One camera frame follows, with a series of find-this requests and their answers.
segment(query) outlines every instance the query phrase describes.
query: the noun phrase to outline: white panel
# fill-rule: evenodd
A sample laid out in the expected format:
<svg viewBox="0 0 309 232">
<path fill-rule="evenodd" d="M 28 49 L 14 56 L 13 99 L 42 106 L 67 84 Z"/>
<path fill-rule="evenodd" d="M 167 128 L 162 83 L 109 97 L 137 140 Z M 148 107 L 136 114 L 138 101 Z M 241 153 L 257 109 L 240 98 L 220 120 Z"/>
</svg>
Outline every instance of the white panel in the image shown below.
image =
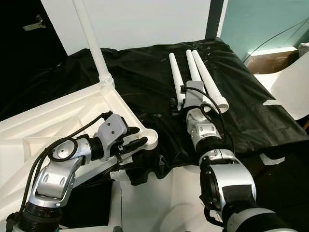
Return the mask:
<svg viewBox="0 0 309 232">
<path fill-rule="evenodd" d="M 0 186 L 9 180 L 23 165 L 23 141 L 0 141 Z"/>
<path fill-rule="evenodd" d="M 279 72 L 254 75 L 295 120 L 309 114 L 308 64 L 306 53 Z"/>
<path fill-rule="evenodd" d="M 100 47 L 126 49 L 205 38 L 211 0 L 84 0 Z M 71 0 L 42 0 L 68 55 L 88 48 Z"/>
<path fill-rule="evenodd" d="M 161 180 L 149 173 L 147 183 L 138 186 L 120 184 L 125 232 L 222 231 L 205 219 L 197 166 L 174 168 Z"/>
</svg>

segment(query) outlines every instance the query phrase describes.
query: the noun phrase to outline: white cylinder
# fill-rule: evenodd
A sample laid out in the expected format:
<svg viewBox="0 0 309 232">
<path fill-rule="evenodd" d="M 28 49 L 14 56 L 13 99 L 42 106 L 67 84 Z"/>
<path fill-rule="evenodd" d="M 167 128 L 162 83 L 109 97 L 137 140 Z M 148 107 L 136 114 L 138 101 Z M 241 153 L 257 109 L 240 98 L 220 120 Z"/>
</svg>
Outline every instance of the white cylinder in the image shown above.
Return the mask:
<svg viewBox="0 0 309 232">
<path fill-rule="evenodd" d="M 98 78 L 100 80 L 101 86 L 107 86 L 112 84 L 114 86 L 114 80 L 112 75 L 109 73 L 105 60 L 103 58 L 100 46 L 96 39 L 96 36 L 93 32 L 92 25 L 90 23 L 84 1 L 83 0 L 73 0 L 75 10 L 81 22 L 85 37 L 87 39 L 92 58 L 95 62 L 97 71 L 98 71 Z"/>
<path fill-rule="evenodd" d="M 172 68 L 174 85 L 175 85 L 175 90 L 176 90 L 176 96 L 177 96 L 177 102 L 178 102 L 177 109 L 180 110 L 182 107 L 181 104 L 183 103 L 183 100 L 185 99 L 185 94 L 180 93 L 181 91 L 180 86 L 183 86 L 183 79 L 182 79 L 182 76 L 180 75 L 180 71 L 179 71 L 174 53 L 169 54 L 169 61 L 170 61 L 170 66 Z"/>
<path fill-rule="evenodd" d="M 191 74 L 191 79 L 193 81 L 202 81 L 201 77 L 198 73 L 197 70 L 197 65 L 194 62 L 194 58 L 192 55 L 192 51 L 191 50 L 186 50 L 185 54 L 187 55 L 187 60 L 188 60 L 188 64 L 189 64 L 189 70 L 190 70 L 190 74 Z M 203 102 L 210 104 L 211 106 L 213 106 L 212 102 L 206 97 L 203 96 Z M 208 112 L 209 110 L 211 110 L 209 107 L 205 106 L 204 107 L 204 111 Z"/>
<path fill-rule="evenodd" d="M 199 73 L 201 74 L 202 80 L 205 84 L 205 87 L 207 89 L 207 92 L 209 96 L 216 102 L 216 104 L 219 106 L 221 113 L 224 113 L 228 110 L 229 105 L 225 99 L 218 90 L 218 87 L 216 86 L 215 82 L 213 81 L 210 73 L 208 72 L 204 62 L 202 61 L 201 57 L 199 56 L 198 52 L 194 50 L 192 52 L 194 60 L 197 64 L 197 68 L 199 70 Z"/>
</svg>

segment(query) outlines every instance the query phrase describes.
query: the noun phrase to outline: white vertical pole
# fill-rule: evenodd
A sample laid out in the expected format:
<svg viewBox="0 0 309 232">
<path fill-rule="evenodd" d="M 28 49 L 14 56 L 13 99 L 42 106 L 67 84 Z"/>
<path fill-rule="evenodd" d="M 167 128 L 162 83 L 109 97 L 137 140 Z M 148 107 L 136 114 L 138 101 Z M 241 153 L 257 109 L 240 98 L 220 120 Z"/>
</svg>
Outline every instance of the white vertical pole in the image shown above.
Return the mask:
<svg viewBox="0 0 309 232">
<path fill-rule="evenodd" d="M 177 96 L 177 101 L 178 101 L 177 109 L 180 110 L 181 104 L 183 103 L 183 100 L 185 99 L 185 94 L 180 93 L 180 90 L 181 90 L 180 86 L 183 86 L 183 79 L 182 79 L 182 76 L 180 75 L 180 71 L 179 71 L 174 53 L 169 54 L 169 61 L 170 61 L 170 66 L 172 68 L 174 85 L 175 85 L 176 96 Z"/>
<path fill-rule="evenodd" d="M 83 0 L 73 0 L 75 10 L 81 22 L 85 37 L 87 39 L 92 58 L 96 64 L 98 70 L 98 78 L 102 87 L 107 85 L 114 85 L 114 80 L 112 75 L 109 73 L 105 60 L 103 58 L 100 46 L 93 32 L 91 22 L 89 20 L 84 1 Z"/>
<path fill-rule="evenodd" d="M 193 81 L 202 81 L 198 70 L 197 70 L 197 65 L 195 64 L 193 55 L 192 55 L 192 51 L 191 50 L 186 50 L 186 55 L 187 55 L 187 60 L 188 60 L 188 64 L 189 64 L 189 69 L 190 69 L 190 74 L 191 74 L 191 79 Z M 203 96 L 203 102 L 206 102 L 208 104 L 210 104 L 211 106 L 213 106 L 212 102 L 206 97 Z M 205 112 L 208 112 L 209 110 L 211 110 L 209 107 L 205 107 L 204 108 Z"/>
<path fill-rule="evenodd" d="M 210 73 L 208 72 L 204 62 L 202 61 L 201 57 L 199 56 L 198 52 L 194 50 L 192 52 L 195 63 L 197 64 L 197 68 L 199 70 L 199 73 L 201 74 L 201 77 L 203 79 L 203 82 L 205 84 L 205 87 L 207 89 L 207 92 L 209 96 L 217 103 L 219 106 L 221 113 L 224 113 L 228 110 L 229 105 L 224 97 L 222 97 L 220 91 L 218 90 L 218 87 L 216 86 L 215 82 L 213 81 Z"/>
</svg>

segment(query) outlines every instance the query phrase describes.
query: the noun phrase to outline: black plastic sheet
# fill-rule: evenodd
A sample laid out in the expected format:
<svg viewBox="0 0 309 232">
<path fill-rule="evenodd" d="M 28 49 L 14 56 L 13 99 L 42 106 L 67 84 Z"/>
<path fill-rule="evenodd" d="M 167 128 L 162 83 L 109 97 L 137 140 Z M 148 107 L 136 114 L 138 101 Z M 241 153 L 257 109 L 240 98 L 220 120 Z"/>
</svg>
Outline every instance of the black plastic sheet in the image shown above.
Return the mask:
<svg viewBox="0 0 309 232">
<path fill-rule="evenodd" d="M 176 93 L 169 53 L 176 56 L 183 81 L 190 80 L 187 49 L 196 49 L 230 108 L 224 113 L 226 129 L 235 142 L 236 154 L 247 157 L 265 152 L 277 158 L 309 140 L 305 131 L 278 105 L 263 106 L 274 99 L 249 73 L 240 59 L 220 39 L 155 45 L 122 51 L 103 49 L 117 91 L 145 125 L 158 132 L 158 146 L 133 155 L 133 163 L 114 166 L 105 172 L 125 168 L 133 185 L 147 181 L 148 173 L 163 178 L 177 166 L 194 164 L 194 148 L 186 132 L 184 116 L 175 114 Z M 2 98 L 1 119 L 59 98 L 98 82 L 90 51 L 83 49 L 60 66 L 27 80 L 13 99 Z M 210 116 L 218 125 L 215 114 Z"/>
</svg>

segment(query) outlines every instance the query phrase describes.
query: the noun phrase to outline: black wire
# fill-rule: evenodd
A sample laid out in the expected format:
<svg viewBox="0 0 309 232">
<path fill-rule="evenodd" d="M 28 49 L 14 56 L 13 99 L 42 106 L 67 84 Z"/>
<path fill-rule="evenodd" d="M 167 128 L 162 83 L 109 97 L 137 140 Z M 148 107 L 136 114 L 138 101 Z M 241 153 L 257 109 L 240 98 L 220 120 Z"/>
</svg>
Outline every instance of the black wire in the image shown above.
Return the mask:
<svg viewBox="0 0 309 232">
<path fill-rule="evenodd" d="M 217 105 L 217 103 L 214 101 L 214 99 L 212 99 L 207 93 L 205 93 L 204 91 L 198 89 L 198 88 L 194 88 L 194 87 L 184 87 L 185 89 L 190 89 L 190 90 L 194 90 L 194 91 L 197 91 L 201 94 L 203 94 L 205 97 L 207 97 L 211 102 L 212 104 L 216 107 L 217 109 L 217 113 L 219 114 L 219 119 L 220 119 L 220 122 L 222 124 L 222 129 L 223 129 L 223 133 L 224 133 L 224 141 L 226 143 L 226 130 L 225 130 L 225 124 L 224 124 L 224 120 L 223 120 L 223 116 L 222 116 L 222 113 L 221 113 L 221 110 L 219 108 L 219 106 Z M 202 114 L 206 114 L 206 112 L 204 111 L 204 107 L 202 107 L 202 105 L 204 106 L 208 106 L 209 108 L 211 108 L 214 112 L 216 112 L 216 110 L 213 108 L 212 105 L 208 104 L 208 103 L 202 103 L 201 104 L 201 111 L 202 111 Z"/>
<path fill-rule="evenodd" d="M 200 106 L 193 106 L 193 107 L 190 107 L 190 110 L 192 110 L 192 109 L 199 109 L 199 110 L 202 112 L 203 116 L 204 116 L 209 122 L 213 123 L 212 119 L 207 115 L 207 113 L 205 112 L 205 110 L 204 110 L 204 111 L 201 110 L 201 107 L 200 107 Z"/>
<path fill-rule="evenodd" d="M 270 39 L 266 40 L 266 41 L 263 42 L 261 45 L 259 45 L 256 49 L 254 49 L 253 52 L 255 52 L 257 49 L 259 49 L 261 46 L 263 46 L 263 45 L 266 44 L 267 42 L 269 42 L 269 41 L 271 41 L 272 39 L 276 38 L 277 36 L 279 36 L 279 35 L 281 35 L 281 34 L 287 32 L 288 30 L 290 30 L 290 29 L 292 29 L 292 28 L 298 26 L 299 24 L 302 24 L 302 23 L 304 23 L 304 22 L 306 22 L 306 21 L 308 21 L 308 20 L 309 20 L 309 17 L 306 18 L 306 19 L 304 19 L 303 21 L 301 21 L 301 22 L 295 24 L 294 26 L 291 26 L 291 27 L 289 27 L 288 29 L 285 29 L 284 31 L 282 31 L 282 32 L 280 32 L 280 33 L 274 35 L 273 37 L 271 37 Z M 248 56 L 243 60 L 243 63 L 253 54 L 253 52 L 251 52 L 250 55 L 248 55 Z"/>
<path fill-rule="evenodd" d="M 32 167 L 30 169 L 30 172 L 29 172 L 29 175 L 28 175 L 28 179 L 27 179 L 27 182 L 26 182 L 26 187 L 25 187 L 25 192 L 24 192 L 23 200 L 22 200 L 21 205 L 20 205 L 19 213 L 22 214 L 23 211 L 24 211 L 26 200 L 27 200 L 27 196 L 28 196 L 28 192 L 29 192 L 29 188 L 30 188 L 30 185 L 31 185 L 32 176 L 33 176 L 35 168 L 37 167 L 33 181 L 35 181 L 36 178 L 38 177 L 45 158 L 47 156 L 50 158 L 50 156 L 52 154 L 53 148 L 55 148 L 56 146 L 62 144 L 63 142 L 65 142 L 67 140 L 70 140 L 70 141 L 72 141 L 74 143 L 74 150 L 73 151 L 76 151 L 77 143 L 76 143 L 76 140 L 73 139 L 72 137 L 77 135 L 77 134 L 79 134 L 80 132 L 84 131 L 85 129 L 87 129 L 91 125 L 95 124 L 100 118 L 105 119 L 105 118 L 109 117 L 111 114 L 112 114 L 112 112 L 109 111 L 108 113 L 103 113 L 103 114 L 99 115 L 94 120 L 89 122 L 87 125 L 81 127 L 80 129 L 78 129 L 77 131 L 75 131 L 74 133 L 70 134 L 69 136 L 67 136 L 65 138 L 61 138 L 61 139 L 56 140 L 55 142 L 53 142 L 47 148 L 44 149 L 44 151 L 35 159 L 35 161 L 33 162 Z"/>
<path fill-rule="evenodd" d="M 214 112 L 216 112 L 212 105 L 210 105 L 208 103 L 202 103 L 201 106 L 200 106 L 200 109 L 201 109 L 201 112 L 202 112 L 203 115 L 206 114 L 206 112 L 204 110 L 205 106 L 208 106 L 210 109 L 212 109 Z M 224 143 L 226 143 L 226 129 L 225 129 L 225 124 L 224 124 L 224 120 L 223 120 L 221 111 L 219 111 L 219 120 L 220 120 L 221 125 L 222 125 L 222 130 L 223 130 L 223 135 L 224 135 Z"/>
<path fill-rule="evenodd" d="M 227 133 L 227 136 L 229 137 L 229 139 L 231 141 L 233 153 L 236 155 L 234 139 L 233 139 L 233 137 L 230 135 L 230 133 L 228 131 L 226 133 Z"/>
<path fill-rule="evenodd" d="M 223 222 L 217 221 L 216 218 L 211 216 L 210 212 L 210 209 L 204 207 L 204 216 L 206 220 L 215 226 L 224 227 Z"/>
</svg>

